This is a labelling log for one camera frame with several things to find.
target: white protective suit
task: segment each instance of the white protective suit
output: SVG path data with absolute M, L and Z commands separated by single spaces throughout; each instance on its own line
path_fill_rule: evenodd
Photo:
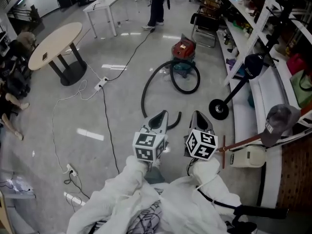
M 128 225 L 155 201 L 161 201 L 162 233 L 175 234 L 226 234 L 227 227 L 219 214 L 233 216 L 233 210 L 217 207 L 207 201 L 195 188 L 210 198 L 233 206 L 240 205 L 237 195 L 229 193 L 217 175 L 219 162 L 198 161 L 194 164 L 195 176 L 181 177 L 166 184 L 161 195 L 144 179 L 147 165 L 129 156 L 122 173 L 105 182 L 104 188 L 93 192 L 90 200 L 70 219 L 67 234 L 88 233 L 92 225 L 107 220 L 97 234 L 124 234 Z

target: black vacuum hose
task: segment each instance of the black vacuum hose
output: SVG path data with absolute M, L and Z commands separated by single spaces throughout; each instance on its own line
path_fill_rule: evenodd
M 193 68 L 195 70 L 195 72 L 197 74 L 197 84 L 196 84 L 194 89 L 192 89 L 190 91 L 186 91 L 186 90 L 181 89 L 177 85 L 177 83 L 175 81 L 175 78 L 174 78 L 174 71 L 173 71 L 173 69 L 174 69 L 174 65 L 176 65 L 178 63 L 185 63 L 187 65 L 190 65 L 191 68 Z M 148 79 L 147 83 L 145 84 L 145 87 L 144 87 L 144 90 L 143 90 L 143 94 L 142 94 L 142 98 L 141 98 L 141 110 L 142 110 L 144 118 L 147 117 L 147 114 L 146 114 L 146 111 L 145 111 L 145 106 L 144 106 L 144 104 L 145 104 L 145 95 L 146 95 L 147 88 L 150 85 L 150 83 L 151 83 L 152 79 L 154 78 L 154 76 L 158 73 L 158 71 L 161 70 L 163 67 L 165 67 L 167 65 L 170 65 L 170 77 L 171 77 L 172 83 L 174 84 L 175 88 L 178 91 L 180 91 L 183 94 L 189 95 L 189 94 L 194 93 L 198 89 L 198 87 L 199 87 L 199 84 L 200 84 L 200 74 L 199 74 L 198 69 L 196 68 L 196 66 L 193 63 L 191 63 L 191 62 L 189 62 L 187 60 L 170 60 L 168 62 L 163 63 L 162 65 L 160 65 L 158 68 L 155 69 L 155 71 L 152 73 L 151 77 Z M 182 115 L 182 113 L 179 112 L 176 121 L 172 125 L 168 126 L 168 128 L 167 128 L 168 130 L 173 129 L 174 127 L 176 127 L 179 124 L 179 122 L 181 120 L 181 115 Z

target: red bag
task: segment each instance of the red bag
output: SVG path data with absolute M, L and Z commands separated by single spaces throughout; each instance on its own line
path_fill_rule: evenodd
M 287 66 L 288 66 L 288 69 L 289 69 L 292 76 L 301 70 L 307 70 L 308 69 L 308 65 L 302 59 L 302 57 L 299 53 L 295 54 L 294 56 L 292 56 L 288 59 Z

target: black pants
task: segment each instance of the black pants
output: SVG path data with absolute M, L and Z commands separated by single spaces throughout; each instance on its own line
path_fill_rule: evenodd
M 154 27 L 156 22 L 164 21 L 164 3 L 165 0 L 152 0 L 151 5 L 151 18 L 148 22 L 148 26 Z

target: green bag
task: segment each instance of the green bag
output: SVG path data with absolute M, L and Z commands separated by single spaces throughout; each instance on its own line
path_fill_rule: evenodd
M 292 88 L 299 107 L 304 108 L 312 100 L 312 82 L 305 70 L 301 70 L 291 77 Z

